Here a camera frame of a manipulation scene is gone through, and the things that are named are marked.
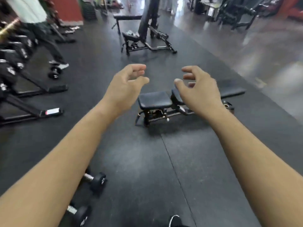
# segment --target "black shoe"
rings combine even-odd
[[[178,215],[174,215],[171,217],[169,221],[169,227],[181,227],[182,225],[182,220]]]

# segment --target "person's right hand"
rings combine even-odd
[[[196,80],[187,87],[183,80],[175,79],[180,96],[189,109],[205,119],[225,109],[215,79],[198,66],[185,66],[182,71],[187,72],[183,75],[184,80]]]

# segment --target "shiny floor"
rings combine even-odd
[[[134,14],[144,8],[145,0],[126,0]],[[303,123],[303,24],[293,20],[257,18],[248,31],[231,31],[196,15],[188,0],[178,0],[175,26],[214,54],[248,82]],[[170,15],[159,11],[160,15]]]

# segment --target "forearm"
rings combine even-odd
[[[100,142],[115,119],[102,102],[0,198],[3,226],[58,226]]]
[[[303,226],[303,178],[227,110],[208,121],[263,226]]]

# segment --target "person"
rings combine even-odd
[[[2,226],[58,226],[102,134],[131,108],[149,82],[142,76],[145,69],[146,65],[130,64],[118,72],[101,101],[0,197]],[[208,73],[197,66],[182,70],[186,72],[183,79],[195,83],[186,86],[182,80],[175,80],[181,98],[217,134],[261,225],[303,226],[303,177],[225,109],[216,81]],[[169,222],[169,227],[182,225],[177,215]]]
[[[64,60],[58,46],[51,36],[51,30],[46,22],[47,14],[39,0],[6,0],[15,11],[20,21],[32,31],[38,41],[51,53],[54,60],[51,64],[58,65],[60,69],[69,66]]]

